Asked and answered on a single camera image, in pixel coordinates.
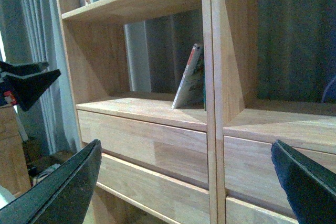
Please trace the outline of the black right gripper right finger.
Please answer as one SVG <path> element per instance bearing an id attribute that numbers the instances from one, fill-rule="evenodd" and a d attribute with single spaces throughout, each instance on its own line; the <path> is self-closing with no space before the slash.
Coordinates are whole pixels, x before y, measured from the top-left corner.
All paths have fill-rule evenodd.
<path id="1" fill-rule="evenodd" d="M 299 223 L 335 223 L 335 173 L 277 140 L 271 160 Z"/>

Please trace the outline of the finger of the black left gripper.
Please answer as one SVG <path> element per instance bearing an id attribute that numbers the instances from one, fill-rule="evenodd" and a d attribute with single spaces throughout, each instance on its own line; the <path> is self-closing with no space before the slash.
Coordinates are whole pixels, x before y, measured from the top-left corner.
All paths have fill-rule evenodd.
<path id="1" fill-rule="evenodd" d="M 28 111 L 61 75 L 59 69 L 48 71 L 49 63 L 11 64 L 1 62 L 1 106 L 18 105 Z"/>

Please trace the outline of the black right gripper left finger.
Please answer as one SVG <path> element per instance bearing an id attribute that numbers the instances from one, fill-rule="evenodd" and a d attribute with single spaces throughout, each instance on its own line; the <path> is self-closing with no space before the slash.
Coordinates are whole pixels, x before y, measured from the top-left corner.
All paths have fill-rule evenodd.
<path id="1" fill-rule="evenodd" d="M 29 191 L 1 209 L 1 223 L 83 223 L 101 165 L 91 141 Z"/>

